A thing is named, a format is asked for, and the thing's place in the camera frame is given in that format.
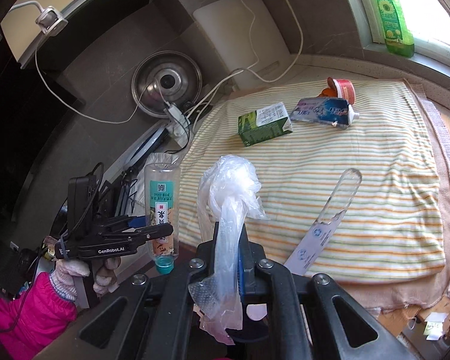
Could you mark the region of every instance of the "striped towel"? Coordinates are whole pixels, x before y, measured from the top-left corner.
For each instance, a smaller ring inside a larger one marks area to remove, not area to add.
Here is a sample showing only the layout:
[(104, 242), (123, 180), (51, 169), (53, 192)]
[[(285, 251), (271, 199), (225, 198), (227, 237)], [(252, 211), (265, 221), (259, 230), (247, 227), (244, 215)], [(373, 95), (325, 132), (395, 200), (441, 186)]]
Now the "striped towel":
[(262, 183), (269, 221), (247, 219), (248, 237), (283, 263), (317, 218), (341, 173), (354, 167), (363, 181), (348, 212), (307, 275), (325, 272), (349, 283), (391, 283), (440, 272), (445, 266), (439, 178), (427, 129), (407, 87), (398, 81), (354, 81), (360, 120), (347, 130), (292, 122), (293, 133), (244, 147), (238, 116), (300, 98), (326, 86), (311, 82), (270, 88), (214, 109), (184, 158), (180, 238), (201, 242), (197, 188), (220, 156), (249, 159)]

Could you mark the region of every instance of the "plastic bottle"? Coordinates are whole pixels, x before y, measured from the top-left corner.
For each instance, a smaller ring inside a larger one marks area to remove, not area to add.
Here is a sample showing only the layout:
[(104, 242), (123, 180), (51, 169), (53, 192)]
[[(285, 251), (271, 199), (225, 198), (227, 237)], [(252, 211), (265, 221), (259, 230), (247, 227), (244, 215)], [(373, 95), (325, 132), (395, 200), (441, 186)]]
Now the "plastic bottle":
[(405, 24), (399, 0), (375, 0), (382, 19), (385, 44), (390, 53), (412, 57), (415, 44), (412, 33)]
[(150, 225), (170, 223), (169, 237), (148, 242), (150, 256), (160, 274), (168, 274), (179, 256), (179, 190), (180, 167), (171, 163), (145, 166), (145, 214)]

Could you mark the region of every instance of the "green bottle cap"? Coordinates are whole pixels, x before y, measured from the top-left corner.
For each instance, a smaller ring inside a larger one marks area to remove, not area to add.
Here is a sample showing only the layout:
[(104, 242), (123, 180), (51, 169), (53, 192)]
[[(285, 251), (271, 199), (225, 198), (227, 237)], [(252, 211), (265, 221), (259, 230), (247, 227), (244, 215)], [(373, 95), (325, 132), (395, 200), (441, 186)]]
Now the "green bottle cap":
[(161, 275), (169, 274), (173, 269), (172, 256), (159, 256), (155, 260), (155, 268)]

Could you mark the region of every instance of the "green bottle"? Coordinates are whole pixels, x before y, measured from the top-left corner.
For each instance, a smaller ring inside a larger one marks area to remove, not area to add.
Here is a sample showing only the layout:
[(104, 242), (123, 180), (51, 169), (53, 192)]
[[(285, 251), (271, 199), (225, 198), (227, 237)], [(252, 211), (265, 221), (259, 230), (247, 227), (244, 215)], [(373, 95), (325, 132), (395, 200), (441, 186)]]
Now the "green bottle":
[(410, 58), (415, 52), (413, 35), (405, 24), (399, 0), (376, 0), (382, 19), (385, 44), (390, 53)]

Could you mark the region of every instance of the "glove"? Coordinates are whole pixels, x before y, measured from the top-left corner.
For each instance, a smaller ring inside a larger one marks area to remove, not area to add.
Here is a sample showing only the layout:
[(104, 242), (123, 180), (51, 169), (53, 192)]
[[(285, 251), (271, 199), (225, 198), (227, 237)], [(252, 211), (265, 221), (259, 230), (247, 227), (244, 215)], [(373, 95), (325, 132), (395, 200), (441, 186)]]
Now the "glove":
[[(106, 259), (104, 264), (97, 271), (94, 278), (94, 291), (99, 296), (107, 292), (115, 291), (119, 285), (116, 283), (114, 269), (120, 265), (120, 257)], [(77, 299), (77, 290), (73, 283), (73, 276), (84, 278), (90, 274), (88, 264), (79, 260), (69, 261), (59, 259), (56, 262), (55, 270), (49, 275), (53, 289), (62, 299), (74, 302)]]

